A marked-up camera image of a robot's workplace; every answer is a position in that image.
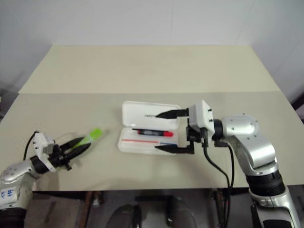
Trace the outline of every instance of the beige table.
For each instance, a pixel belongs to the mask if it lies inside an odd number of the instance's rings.
[[[249,46],[53,46],[20,93],[280,91]]]
[[[126,100],[178,104],[188,107],[204,99],[215,118],[242,112],[255,116],[263,134],[276,149],[286,184],[303,184],[304,127],[281,92],[200,94],[20,94],[0,123],[0,169],[22,159],[34,130],[54,138],[66,133],[86,134],[95,127],[109,134],[73,162],[71,171],[44,176],[39,190],[126,190],[225,187],[221,173],[208,164],[200,145],[195,155],[142,155],[118,151]],[[185,145],[185,121],[180,127]],[[226,149],[209,149],[211,158],[230,174]],[[247,186],[236,164],[235,187]]]
[[[34,130],[53,137],[84,135],[97,126],[109,130],[96,147],[76,159],[73,170],[44,176],[38,183],[41,190],[226,186],[199,146],[195,155],[119,152],[125,100],[188,107],[205,99],[218,118],[251,114],[275,146],[286,184],[304,183],[298,175],[303,171],[303,125],[248,46],[53,46],[20,93],[0,123],[2,170],[21,160]],[[225,149],[211,147],[209,153],[230,172]],[[247,186],[238,165],[235,186]]]

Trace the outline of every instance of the green object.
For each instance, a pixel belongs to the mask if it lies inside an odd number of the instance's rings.
[[[76,148],[78,146],[81,146],[81,145],[84,145],[87,143],[92,143],[94,140],[96,140],[102,134],[103,134],[103,132],[99,128],[96,128],[93,131],[91,131],[86,137],[84,137],[79,143],[77,143],[73,148]]]

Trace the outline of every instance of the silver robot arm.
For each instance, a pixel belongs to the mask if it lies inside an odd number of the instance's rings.
[[[221,119],[223,140],[230,143],[250,186],[255,227],[300,228],[287,186],[278,170],[276,152],[260,133],[257,120],[248,115]]]
[[[73,148],[83,138],[59,146],[43,133],[34,133],[31,138],[33,137],[37,155],[9,166],[0,175],[0,228],[24,227],[36,179],[48,171],[56,172],[57,167],[65,166],[70,170],[70,160],[90,146],[90,143],[80,145],[66,153],[66,150]]]
[[[260,133],[257,120],[245,114],[213,119],[212,109],[205,101],[156,117],[174,119],[183,116],[188,116],[186,133],[190,144],[185,148],[175,145],[156,148],[170,153],[194,154],[194,142],[202,143],[204,150],[211,140],[215,145],[220,140],[228,142],[250,187],[254,228],[301,227],[289,190],[279,173],[275,149]]]

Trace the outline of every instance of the sticker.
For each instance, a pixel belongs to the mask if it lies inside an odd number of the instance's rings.
[[[11,204],[18,201],[17,188],[2,189],[0,193],[0,205]]]

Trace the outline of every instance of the pen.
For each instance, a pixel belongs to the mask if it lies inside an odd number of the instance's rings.
[[[154,135],[154,136],[166,136],[166,137],[172,137],[173,132],[168,131],[157,131],[157,130],[146,130],[146,129],[136,129],[138,134],[144,134],[144,135]]]

